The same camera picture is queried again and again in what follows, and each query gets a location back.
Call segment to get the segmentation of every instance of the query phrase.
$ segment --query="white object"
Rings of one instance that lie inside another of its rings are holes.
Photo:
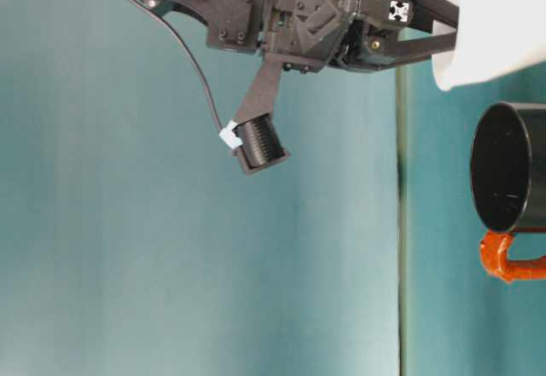
[[[230,120],[228,125],[220,132],[220,138],[229,146],[231,150],[235,150],[242,146],[242,140],[235,134],[235,129],[238,124],[234,120]]]
[[[433,56],[441,90],[477,84],[546,61],[546,0],[448,0],[460,8],[456,48]],[[434,35],[454,29],[434,23]]]

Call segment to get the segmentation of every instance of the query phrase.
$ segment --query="white cable tie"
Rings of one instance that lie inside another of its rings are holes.
[[[231,150],[235,150],[242,146],[242,140],[235,134],[235,129],[238,124],[234,120],[230,120],[228,125],[220,132],[220,138],[228,145]]]

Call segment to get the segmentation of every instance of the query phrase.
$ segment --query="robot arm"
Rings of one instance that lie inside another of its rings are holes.
[[[241,108],[220,136],[247,174],[288,157],[272,124],[282,71],[325,66],[374,72],[424,61],[455,48],[456,32],[400,40],[407,27],[457,28],[458,7],[446,0],[140,0],[156,14],[188,14],[207,26],[210,48],[260,51],[263,64]]]

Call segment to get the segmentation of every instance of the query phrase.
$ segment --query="mug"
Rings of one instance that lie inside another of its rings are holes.
[[[497,103],[479,121],[470,162],[473,202],[489,232],[485,270],[506,282],[546,279],[546,257],[510,261],[518,233],[546,233],[546,105]]]

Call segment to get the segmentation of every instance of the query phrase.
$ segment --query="wall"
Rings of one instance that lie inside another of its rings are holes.
[[[393,73],[288,74],[247,178],[121,0],[0,0],[0,373],[398,372]],[[223,119],[259,59],[170,16]]]

